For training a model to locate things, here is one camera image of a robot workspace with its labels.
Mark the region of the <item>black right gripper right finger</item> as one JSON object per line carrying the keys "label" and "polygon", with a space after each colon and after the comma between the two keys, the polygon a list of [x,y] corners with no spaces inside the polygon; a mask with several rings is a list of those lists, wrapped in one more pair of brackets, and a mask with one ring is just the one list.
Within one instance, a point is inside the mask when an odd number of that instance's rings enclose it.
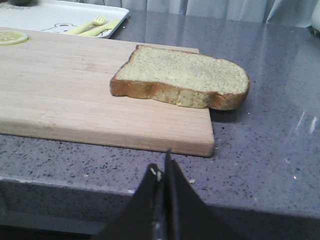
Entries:
{"label": "black right gripper right finger", "polygon": [[224,240],[223,225],[189,185],[167,150],[164,191],[169,240]]}

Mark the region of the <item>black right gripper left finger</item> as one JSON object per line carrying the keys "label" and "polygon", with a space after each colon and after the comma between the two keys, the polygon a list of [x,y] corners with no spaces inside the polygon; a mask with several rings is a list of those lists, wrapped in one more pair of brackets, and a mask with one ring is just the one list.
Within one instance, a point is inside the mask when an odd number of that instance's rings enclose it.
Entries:
{"label": "black right gripper left finger", "polygon": [[134,195],[121,213],[96,235],[97,240],[164,240],[164,182],[150,164]]}

